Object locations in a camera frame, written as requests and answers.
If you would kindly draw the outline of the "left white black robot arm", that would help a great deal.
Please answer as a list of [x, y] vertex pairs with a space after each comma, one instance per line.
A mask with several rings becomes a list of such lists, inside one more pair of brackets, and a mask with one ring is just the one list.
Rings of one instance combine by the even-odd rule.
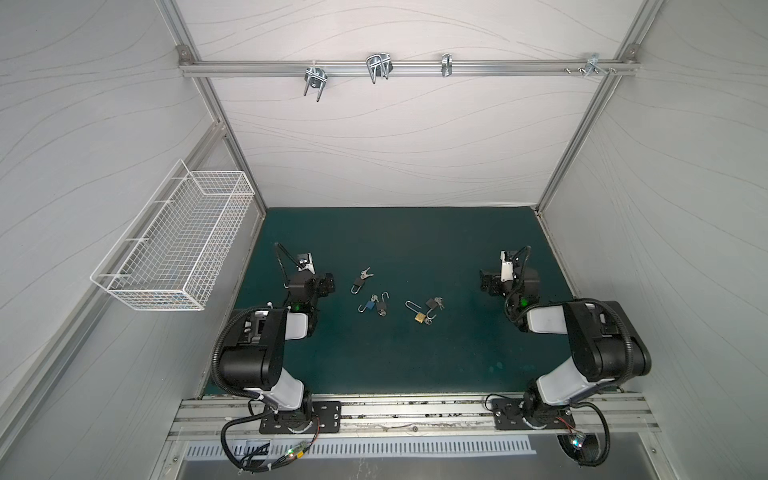
[[284, 367], [285, 346], [314, 334], [318, 301], [334, 291], [332, 274], [302, 270], [289, 279], [282, 305], [235, 312], [214, 344], [214, 384], [231, 395], [260, 401], [277, 414], [309, 417], [311, 394]]

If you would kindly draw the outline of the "brass padlock long shackle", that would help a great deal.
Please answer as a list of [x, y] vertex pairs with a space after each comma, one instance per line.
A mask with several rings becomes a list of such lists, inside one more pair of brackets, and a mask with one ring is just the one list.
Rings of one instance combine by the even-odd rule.
[[416, 322], [423, 324], [427, 320], [427, 315], [424, 313], [420, 305], [410, 300], [406, 300], [404, 305], [414, 314], [414, 320]]

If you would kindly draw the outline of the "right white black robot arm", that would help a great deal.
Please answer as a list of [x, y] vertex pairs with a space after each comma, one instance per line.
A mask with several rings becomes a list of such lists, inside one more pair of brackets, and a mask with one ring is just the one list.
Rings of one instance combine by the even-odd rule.
[[480, 272], [480, 289], [504, 299], [503, 312], [520, 331], [563, 335], [570, 356], [535, 379], [518, 411], [536, 425], [602, 390], [647, 375], [649, 350], [616, 301], [577, 298], [540, 302], [537, 273]]

